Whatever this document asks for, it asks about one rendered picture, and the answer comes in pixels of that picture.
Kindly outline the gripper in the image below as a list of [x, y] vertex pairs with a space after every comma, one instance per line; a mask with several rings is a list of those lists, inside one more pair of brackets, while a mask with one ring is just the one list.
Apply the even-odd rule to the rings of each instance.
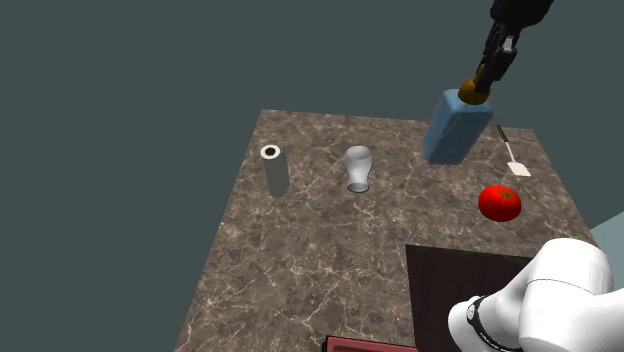
[[475, 91], [487, 92], [499, 81], [517, 55], [517, 37], [506, 35], [507, 28], [524, 29], [541, 22], [554, 0], [494, 0], [490, 17], [495, 21], [485, 42], [480, 66], [474, 77]]

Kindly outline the blue bottle with brown cap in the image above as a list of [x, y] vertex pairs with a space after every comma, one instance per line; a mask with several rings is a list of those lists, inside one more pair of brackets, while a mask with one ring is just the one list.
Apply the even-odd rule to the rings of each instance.
[[473, 79], [443, 92], [423, 137], [423, 156], [432, 164], [461, 164], [493, 117], [489, 91]]

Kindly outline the red tomato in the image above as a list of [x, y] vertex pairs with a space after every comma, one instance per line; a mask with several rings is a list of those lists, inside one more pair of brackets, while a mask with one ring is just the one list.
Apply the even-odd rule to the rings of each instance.
[[478, 209], [484, 217], [492, 221], [508, 222], [520, 215], [522, 203], [513, 189], [493, 185], [486, 187], [480, 193]]

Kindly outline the white glass vase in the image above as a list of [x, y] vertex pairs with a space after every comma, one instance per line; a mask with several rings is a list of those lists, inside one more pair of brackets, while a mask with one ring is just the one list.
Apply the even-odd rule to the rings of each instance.
[[368, 176], [373, 166], [373, 155], [366, 146], [352, 146], [345, 153], [348, 174], [347, 188], [354, 193], [364, 193], [369, 189]]

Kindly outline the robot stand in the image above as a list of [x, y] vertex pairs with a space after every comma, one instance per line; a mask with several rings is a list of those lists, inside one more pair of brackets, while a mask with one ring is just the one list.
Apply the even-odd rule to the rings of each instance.
[[448, 330], [451, 308], [503, 288], [527, 257], [407, 245], [415, 346], [419, 352], [460, 352]]

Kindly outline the white paper towel roll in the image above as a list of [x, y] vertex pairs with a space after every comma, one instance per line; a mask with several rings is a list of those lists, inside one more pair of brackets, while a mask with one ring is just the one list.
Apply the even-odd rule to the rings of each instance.
[[287, 154], [275, 144], [267, 144], [260, 150], [268, 192], [274, 198], [282, 197], [290, 186]]

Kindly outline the red rectangular tray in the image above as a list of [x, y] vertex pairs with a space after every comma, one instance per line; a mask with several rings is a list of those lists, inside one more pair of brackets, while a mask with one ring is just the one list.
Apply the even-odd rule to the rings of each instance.
[[412, 346], [327, 335], [321, 352], [419, 352]]

